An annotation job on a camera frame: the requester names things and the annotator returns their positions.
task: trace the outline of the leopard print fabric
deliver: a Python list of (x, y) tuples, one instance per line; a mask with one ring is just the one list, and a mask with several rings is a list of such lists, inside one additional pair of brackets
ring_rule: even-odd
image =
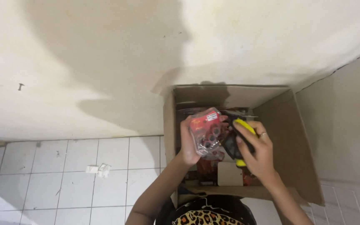
[(172, 225), (244, 225), (225, 215), (209, 210), (188, 211), (180, 216)]

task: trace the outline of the white wall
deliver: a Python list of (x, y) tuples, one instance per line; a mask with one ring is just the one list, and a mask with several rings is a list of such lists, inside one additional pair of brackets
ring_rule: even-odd
[(313, 216), (359, 225), (360, 58), (303, 89), (297, 100), (326, 201), (325, 208), (313, 206)]
[(358, 56), (360, 1), (0, 0), (0, 139), (158, 135), (173, 84), (299, 90)]

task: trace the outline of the red packaged product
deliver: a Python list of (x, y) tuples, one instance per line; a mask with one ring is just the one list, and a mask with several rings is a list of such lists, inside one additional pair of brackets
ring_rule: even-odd
[(222, 132), (220, 112), (213, 107), (191, 117), (190, 132), (194, 139), (195, 150), (199, 155), (205, 156), (220, 146), (217, 139)]

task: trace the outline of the hand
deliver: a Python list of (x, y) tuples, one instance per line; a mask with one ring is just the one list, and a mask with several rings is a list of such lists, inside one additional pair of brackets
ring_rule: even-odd
[[(224, 121), (226, 119), (227, 116), (220, 116), (220, 121)], [(191, 116), (188, 116), (180, 123), (181, 150), (177, 155), (189, 166), (195, 165), (201, 158), (195, 150), (195, 143), (189, 131), (191, 120)]]
[(248, 169), (266, 186), (277, 175), (273, 167), (273, 143), (261, 122), (247, 121), (247, 123), (256, 131), (259, 137), (235, 121), (234, 126), (254, 146), (255, 156), (251, 154), (247, 145), (239, 136), (236, 137), (237, 145)]

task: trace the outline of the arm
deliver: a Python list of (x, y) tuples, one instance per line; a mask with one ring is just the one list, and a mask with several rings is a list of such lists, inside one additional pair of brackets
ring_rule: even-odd
[(160, 208), (179, 186), (187, 171), (197, 163), (200, 156), (196, 153), (188, 127), (191, 118), (180, 123), (182, 149), (167, 165), (158, 178), (145, 190), (134, 204), (126, 225), (151, 225)]
[(237, 137), (237, 145), (248, 169), (258, 177), (262, 184), (267, 188), (273, 197), (274, 202), (281, 212), (293, 224), (312, 225), (312, 221), (307, 217), (302, 208), (295, 202), (286, 186), (282, 182), (279, 174), (273, 167), (273, 143), (266, 133), (262, 123), (257, 121), (247, 121), (252, 126), (259, 138), (238, 123), (234, 123), (238, 131), (255, 147), (256, 155), (253, 156), (248, 150), (247, 145), (240, 137)]

